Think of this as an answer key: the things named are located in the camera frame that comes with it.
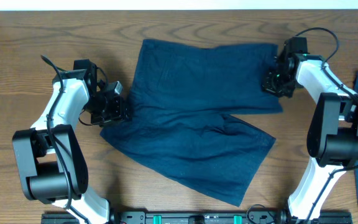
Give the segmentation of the dark blue shorts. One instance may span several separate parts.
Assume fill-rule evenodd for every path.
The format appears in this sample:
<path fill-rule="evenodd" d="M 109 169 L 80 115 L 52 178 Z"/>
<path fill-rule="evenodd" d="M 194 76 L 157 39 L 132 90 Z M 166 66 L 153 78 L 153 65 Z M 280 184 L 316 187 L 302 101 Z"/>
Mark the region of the dark blue shorts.
<path fill-rule="evenodd" d="M 132 118 L 100 135 L 139 164 L 239 206 L 275 143 L 239 116 L 282 111 L 261 84 L 276 53 L 275 44 L 202 49 L 145 39 L 127 96 Z"/>

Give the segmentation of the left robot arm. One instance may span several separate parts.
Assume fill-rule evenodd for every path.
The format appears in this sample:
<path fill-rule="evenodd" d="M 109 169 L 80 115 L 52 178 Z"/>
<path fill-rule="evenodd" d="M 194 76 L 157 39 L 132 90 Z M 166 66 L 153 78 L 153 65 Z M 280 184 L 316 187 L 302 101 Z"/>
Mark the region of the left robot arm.
<path fill-rule="evenodd" d="M 40 118 L 12 137 L 24 196 L 64 210 L 44 213 L 42 223 L 120 223 L 109 200 L 89 185 L 75 128 L 84 112 L 90 115 L 88 126 L 128 121 L 122 84 L 99 79 L 102 68 L 88 59 L 76 60 L 72 70 L 57 67 L 46 56 L 42 60 L 56 73 L 52 96 Z"/>

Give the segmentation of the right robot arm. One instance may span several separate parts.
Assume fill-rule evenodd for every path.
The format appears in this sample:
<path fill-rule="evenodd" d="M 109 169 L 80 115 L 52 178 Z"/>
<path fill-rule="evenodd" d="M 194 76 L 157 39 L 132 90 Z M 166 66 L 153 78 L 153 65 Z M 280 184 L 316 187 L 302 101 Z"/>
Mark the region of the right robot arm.
<path fill-rule="evenodd" d="M 307 40 L 294 36 L 284 43 L 276 66 L 264 76 L 262 89 L 292 97 L 304 88 L 316 103 L 308 130 L 308 166 L 276 223 L 332 223 L 345 215 L 322 215 L 321 207 L 335 183 L 358 169 L 358 94 L 330 70 L 327 60 L 308 52 Z"/>

